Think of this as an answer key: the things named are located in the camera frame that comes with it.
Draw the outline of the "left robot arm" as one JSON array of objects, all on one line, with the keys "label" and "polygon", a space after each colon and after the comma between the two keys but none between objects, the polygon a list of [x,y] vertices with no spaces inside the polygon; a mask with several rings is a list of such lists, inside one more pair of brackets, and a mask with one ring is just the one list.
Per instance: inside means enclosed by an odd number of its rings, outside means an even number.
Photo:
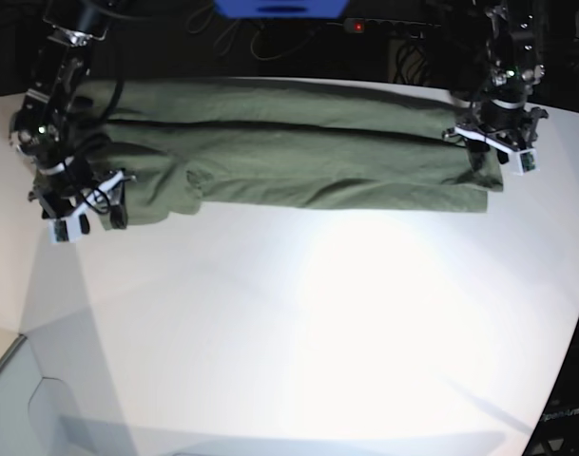
[{"label": "left robot arm", "polygon": [[549,116],[542,107],[527,107],[546,73],[546,3],[486,1],[480,9],[491,23],[484,47],[486,76],[466,113],[442,138],[459,138],[472,153],[493,150],[500,163],[523,176],[537,169],[537,126]]}]

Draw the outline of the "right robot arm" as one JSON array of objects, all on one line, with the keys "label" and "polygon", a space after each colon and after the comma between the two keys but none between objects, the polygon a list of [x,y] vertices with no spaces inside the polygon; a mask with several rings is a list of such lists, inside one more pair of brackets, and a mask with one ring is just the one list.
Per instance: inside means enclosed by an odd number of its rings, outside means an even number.
[{"label": "right robot arm", "polygon": [[125,229],[123,170],[94,171],[88,154],[108,145],[104,124],[117,106],[124,81],[117,80],[100,115],[77,96],[90,70],[95,41],[106,38],[123,1],[49,1],[43,21],[49,33],[40,46],[21,108],[10,121],[10,143],[35,167],[28,199],[38,201],[54,239],[67,242],[88,234],[87,211],[107,216]]}]

